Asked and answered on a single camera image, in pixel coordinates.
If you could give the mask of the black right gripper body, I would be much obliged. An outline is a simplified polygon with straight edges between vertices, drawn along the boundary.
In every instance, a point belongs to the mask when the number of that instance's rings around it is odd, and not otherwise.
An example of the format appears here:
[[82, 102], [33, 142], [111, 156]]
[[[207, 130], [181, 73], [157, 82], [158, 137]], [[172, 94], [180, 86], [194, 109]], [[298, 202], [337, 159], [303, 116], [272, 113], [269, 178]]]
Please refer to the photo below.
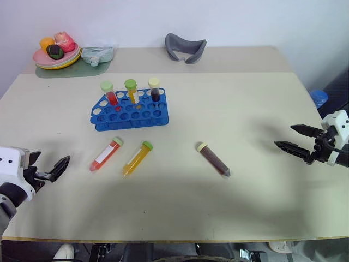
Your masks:
[[335, 135], [337, 135], [335, 127], [329, 127], [327, 130], [318, 129], [315, 131], [315, 146], [314, 152], [312, 153], [315, 160], [322, 163], [327, 162], [327, 164], [329, 164], [328, 160], [333, 151], [330, 148], [334, 146]]

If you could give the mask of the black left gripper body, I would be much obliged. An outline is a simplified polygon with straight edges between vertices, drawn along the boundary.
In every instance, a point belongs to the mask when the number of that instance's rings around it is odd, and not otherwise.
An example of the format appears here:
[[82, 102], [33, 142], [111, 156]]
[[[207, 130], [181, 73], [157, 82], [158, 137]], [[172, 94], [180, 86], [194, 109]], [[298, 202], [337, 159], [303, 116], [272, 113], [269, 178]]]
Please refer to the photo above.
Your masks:
[[49, 172], [39, 172], [36, 166], [29, 166], [23, 171], [25, 181], [33, 187], [35, 193], [45, 185], [45, 181], [51, 180], [51, 176], [52, 174]]

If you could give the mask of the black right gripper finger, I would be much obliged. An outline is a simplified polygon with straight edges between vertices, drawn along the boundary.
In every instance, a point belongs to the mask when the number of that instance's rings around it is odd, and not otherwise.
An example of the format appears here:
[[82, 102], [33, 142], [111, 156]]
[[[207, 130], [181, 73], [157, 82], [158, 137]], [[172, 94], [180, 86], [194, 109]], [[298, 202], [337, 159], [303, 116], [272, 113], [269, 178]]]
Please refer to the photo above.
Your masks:
[[287, 141], [274, 141], [275, 145], [286, 153], [301, 158], [307, 164], [312, 164], [314, 158], [311, 156], [310, 151], [299, 147], [296, 144]]
[[322, 129], [318, 129], [312, 126], [307, 126], [305, 124], [297, 124], [290, 126], [291, 129], [295, 130], [301, 135], [305, 135], [311, 138], [318, 137], [321, 133], [323, 133]]

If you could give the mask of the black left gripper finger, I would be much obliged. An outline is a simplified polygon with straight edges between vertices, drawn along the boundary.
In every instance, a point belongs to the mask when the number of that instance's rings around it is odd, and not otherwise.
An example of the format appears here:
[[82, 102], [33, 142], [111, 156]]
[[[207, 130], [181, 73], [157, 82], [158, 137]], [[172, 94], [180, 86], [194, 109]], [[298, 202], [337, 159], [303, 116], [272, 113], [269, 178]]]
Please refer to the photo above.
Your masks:
[[67, 169], [70, 162], [70, 156], [61, 158], [50, 171], [50, 182], [55, 182]]
[[29, 154], [28, 166], [32, 166], [37, 161], [37, 159], [39, 158], [40, 154], [41, 154], [40, 151], [31, 152]]

